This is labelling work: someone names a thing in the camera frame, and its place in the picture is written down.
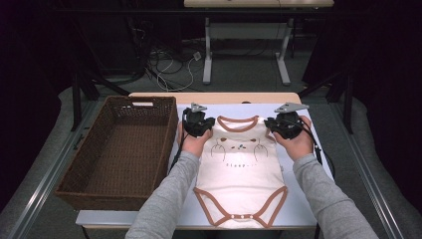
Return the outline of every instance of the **hand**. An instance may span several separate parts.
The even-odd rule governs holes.
[[[179,123],[178,126],[178,137],[177,137],[177,143],[180,145],[180,141],[182,139],[182,122]],[[185,139],[183,141],[182,150],[188,151],[197,157],[200,157],[202,154],[202,150],[204,149],[205,142],[212,136],[212,131],[210,129],[207,129],[202,136],[194,137],[186,132],[186,130],[183,132],[183,135],[185,136]]]
[[[304,121],[304,127],[307,130],[311,130],[311,120],[305,116],[300,116],[300,118]],[[314,152],[314,142],[304,130],[292,139],[284,139],[277,132],[274,132],[274,137],[286,149],[293,161]]]

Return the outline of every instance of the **person's arm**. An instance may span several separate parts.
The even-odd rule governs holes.
[[[305,129],[310,130],[311,121],[301,118]],[[325,238],[377,238],[354,202],[326,175],[314,156],[314,142],[304,130],[292,139],[276,132],[274,136],[295,162],[296,179]]]
[[[198,166],[197,156],[182,151],[170,174],[140,208],[125,238],[171,238]]]

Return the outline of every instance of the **white cable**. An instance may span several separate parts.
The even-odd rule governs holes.
[[[187,64],[187,70],[188,70],[188,72],[189,72],[189,75],[190,75],[190,83],[188,84],[188,85],[186,85],[186,86],[184,86],[184,87],[181,87],[181,88],[178,88],[178,89],[168,89],[168,86],[167,86],[167,82],[160,76],[161,75],[161,73],[162,72],[164,72],[165,70],[167,70],[170,66],[171,66],[171,64],[173,63],[173,59],[171,58],[171,64],[168,66],[168,67],[166,67],[163,71],[161,71],[161,73],[159,73],[158,75],[157,75],[157,84],[158,84],[158,86],[162,89],[162,90],[165,90],[165,91],[167,91],[167,92],[178,92],[178,91],[183,91],[183,90],[185,90],[186,88],[189,88],[190,86],[192,86],[192,84],[193,84],[193,74],[192,74],[192,72],[190,71],[190,63],[193,61],[193,59],[195,59],[195,58],[192,58],[192,59],[190,59],[189,60],[189,63]],[[162,87],[161,86],[161,84],[159,83],[159,79],[161,79],[162,80],[162,82],[164,83],[164,85],[165,85],[165,88],[164,87]]]
[[[171,58],[171,63],[166,67],[166,68],[164,68],[164,70],[162,70],[162,71],[160,71],[158,74],[157,74],[157,84],[158,84],[158,86],[162,89],[162,90],[165,90],[165,91],[168,91],[168,92],[170,92],[171,90],[169,90],[168,89],[168,86],[167,86],[167,82],[164,80],[164,78],[162,78],[161,77],[161,74],[163,73],[163,72],[165,72],[168,68],[170,68],[171,67],[171,65],[173,65],[173,58],[169,55],[169,54],[167,54],[167,53],[165,53],[165,52],[163,52],[165,55],[167,55],[167,56],[169,56],[170,58]],[[161,84],[159,83],[159,79],[161,79],[161,81],[164,83],[164,85],[165,85],[165,88],[163,88],[162,86],[161,86]]]

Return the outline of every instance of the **brown trim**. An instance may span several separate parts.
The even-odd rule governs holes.
[[[197,187],[193,188],[193,191],[195,192],[196,197],[198,198],[199,203],[201,204],[202,209],[205,212],[205,215],[208,219],[208,221],[210,222],[211,225],[213,226],[219,226],[221,225],[223,222],[226,222],[230,219],[248,219],[251,216],[253,217],[252,219],[256,220],[258,223],[260,223],[261,225],[263,225],[264,228],[270,228],[271,226],[273,226],[274,220],[276,219],[277,214],[279,213],[280,209],[282,208],[283,204],[286,201],[287,198],[287,187],[283,186],[279,189],[277,189],[273,194],[271,194],[271,196],[267,199],[267,201],[264,203],[263,207],[255,214],[229,214],[226,210],[224,210],[224,208],[220,205],[220,203],[217,201],[217,199],[209,192],[199,189]],[[278,203],[276,209],[274,210],[272,216],[270,217],[270,220],[268,223],[266,223],[262,218],[262,214],[264,214],[268,207],[270,206],[271,202],[277,197],[277,195],[279,195],[280,193],[283,192],[283,196],[280,200],[280,202]],[[214,222],[210,212],[208,211],[208,208],[205,205],[205,202],[203,201],[201,194],[207,196],[208,198],[211,199],[211,201],[214,203],[214,205],[217,207],[217,209],[221,212],[221,214],[223,215],[223,217]]]
[[[250,125],[248,125],[248,126],[245,126],[245,127],[243,127],[243,128],[230,128],[230,127],[228,127],[228,126],[226,126],[223,122],[222,122],[222,120],[224,120],[224,121],[229,121],[229,122],[251,122],[251,124]],[[247,130],[249,130],[249,129],[251,129],[251,128],[253,128],[255,125],[257,125],[257,123],[258,123],[258,116],[254,116],[254,117],[252,117],[252,118],[248,118],[248,119],[230,119],[230,118],[225,118],[225,117],[221,117],[221,116],[219,116],[219,117],[217,117],[217,122],[224,128],[224,129],[226,129],[227,131],[230,131],[230,132],[244,132],[244,131],[247,131]]]

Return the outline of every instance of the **white desk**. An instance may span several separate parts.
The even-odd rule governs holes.
[[[316,8],[331,7],[333,0],[184,0],[191,8]],[[287,23],[212,23],[205,18],[206,57],[203,84],[211,83],[211,39],[281,39],[280,52],[275,53],[283,85],[291,81],[285,64],[286,50],[292,33],[293,20]]]
[[[225,117],[234,119],[247,118],[250,116],[275,117],[274,109],[282,103],[299,103],[299,97],[293,93],[179,93],[179,94],[132,94],[132,96],[176,96],[179,118],[181,112],[190,107],[190,103],[206,106],[206,117],[216,117],[224,114]],[[241,102],[250,102],[249,104],[238,104]],[[306,110],[300,111],[300,115],[309,117]],[[312,128],[319,144],[315,129]],[[174,155],[177,145],[173,147]],[[284,180],[288,188],[288,196],[284,206],[279,212],[273,228],[277,229],[306,229],[316,226],[317,221],[312,215],[310,206],[305,199],[302,190],[292,172],[293,162],[288,158],[285,150],[279,146],[278,154],[280,163],[284,168]],[[328,175],[330,174],[326,159],[322,156],[322,165]],[[86,228],[129,228],[137,215],[137,211],[93,211],[81,210],[77,224]],[[186,197],[179,221],[178,229],[207,229],[212,230],[216,227],[211,226],[192,190],[189,190]]]

